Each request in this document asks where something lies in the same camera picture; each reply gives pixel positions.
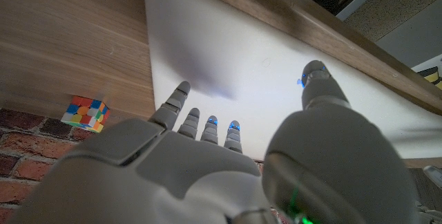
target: robotic hand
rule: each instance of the robotic hand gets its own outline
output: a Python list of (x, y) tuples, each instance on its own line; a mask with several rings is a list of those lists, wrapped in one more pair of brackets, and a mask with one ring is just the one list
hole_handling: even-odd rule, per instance
[(148, 122), (127, 120), (75, 147), (10, 223), (415, 223), (415, 188), (381, 132), (350, 109), (318, 61), (302, 75), (304, 111), (266, 152), (262, 176), (242, 155), (240, 125), (218, 146), (215, 116), (171, 129), (189, 94), (182, 82)]

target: white panel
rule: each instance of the white panel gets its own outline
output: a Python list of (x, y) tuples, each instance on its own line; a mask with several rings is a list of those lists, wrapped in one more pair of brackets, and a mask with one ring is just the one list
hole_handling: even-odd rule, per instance
[(296, 82), (304, 66), (319, 59), (354, 110), (377, 125), (401, 156), (442, 156), (441, 116), (219, 0), (146, 0), (146, 9), (156, 107), (182, 80), (192, 86), (175, 129), (198, 107), (198, 138), (215, 115), (223, 145), (230, 121), (237, 120), (244, 153), (263, 159), (279, 124), (302, 109)]

